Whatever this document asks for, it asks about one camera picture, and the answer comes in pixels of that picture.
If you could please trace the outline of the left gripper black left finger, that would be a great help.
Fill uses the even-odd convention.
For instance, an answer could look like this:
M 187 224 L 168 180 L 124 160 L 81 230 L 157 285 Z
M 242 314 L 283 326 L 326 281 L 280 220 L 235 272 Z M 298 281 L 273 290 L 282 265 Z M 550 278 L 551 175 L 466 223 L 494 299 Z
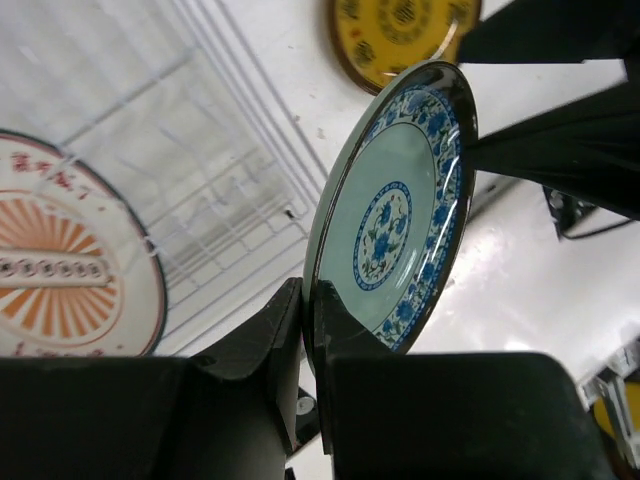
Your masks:
M 255 379 L 286 450 L 296 445 L 302 304 L 302 280 L 289 278 L 257 313 L 192 356 L 221 381 Z

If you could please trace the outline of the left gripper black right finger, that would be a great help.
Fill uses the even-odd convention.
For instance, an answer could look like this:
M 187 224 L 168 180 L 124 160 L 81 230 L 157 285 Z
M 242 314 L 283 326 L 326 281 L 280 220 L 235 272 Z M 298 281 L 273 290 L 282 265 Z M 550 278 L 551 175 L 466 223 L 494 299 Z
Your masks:
M 372 455 L 389 441 L 400 357 L 349 313 L 334 285 L 321 281 L 312 299 L 312 366 L 324 451 Z

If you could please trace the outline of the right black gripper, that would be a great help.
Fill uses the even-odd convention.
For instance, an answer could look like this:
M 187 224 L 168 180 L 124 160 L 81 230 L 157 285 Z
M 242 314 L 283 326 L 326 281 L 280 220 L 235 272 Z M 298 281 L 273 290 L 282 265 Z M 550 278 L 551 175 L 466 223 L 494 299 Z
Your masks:
M 637 1 L 512 1 L 460 44 L 470 64 L 621 59 L 639 42 Z M 620 84 L 464 148 L 476 170 L 539 183 L 639 218 L 639 86 Z

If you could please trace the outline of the dark green rimmed plate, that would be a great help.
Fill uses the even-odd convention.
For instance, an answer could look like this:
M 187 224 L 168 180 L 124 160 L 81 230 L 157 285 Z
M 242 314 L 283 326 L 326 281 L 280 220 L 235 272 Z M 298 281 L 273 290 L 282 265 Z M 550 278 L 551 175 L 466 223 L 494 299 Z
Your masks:
M 388 84 L 349 134 L 313 219 L 302 295 L 332 283 L 347 311 L 389 350 L 408 351 L 429 320 L 462 240 L 478 136 L 468 81 L 445 61 Z

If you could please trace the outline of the purple rimmed patterned plate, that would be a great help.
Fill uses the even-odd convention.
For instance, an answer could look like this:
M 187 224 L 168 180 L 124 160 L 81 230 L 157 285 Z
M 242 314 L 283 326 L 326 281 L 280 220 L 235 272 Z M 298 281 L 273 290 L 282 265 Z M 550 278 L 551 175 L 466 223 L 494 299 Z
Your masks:
M 1 132 L 1 354 L 142 356 L 168 313 L 164 270 L 123 196 L 81 160 Z

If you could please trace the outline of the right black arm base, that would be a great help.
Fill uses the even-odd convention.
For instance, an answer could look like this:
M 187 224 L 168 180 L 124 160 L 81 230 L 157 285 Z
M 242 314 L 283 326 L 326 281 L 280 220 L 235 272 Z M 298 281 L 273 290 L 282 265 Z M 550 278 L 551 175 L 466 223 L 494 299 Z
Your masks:
M 632 219 L 626 219 L 587 232 L 572 234 L 571 230 L 588 219 L 598 207 L 546 186 L 542 187 L 542 191 L 559 241 L 586 240 L 633 223 Z

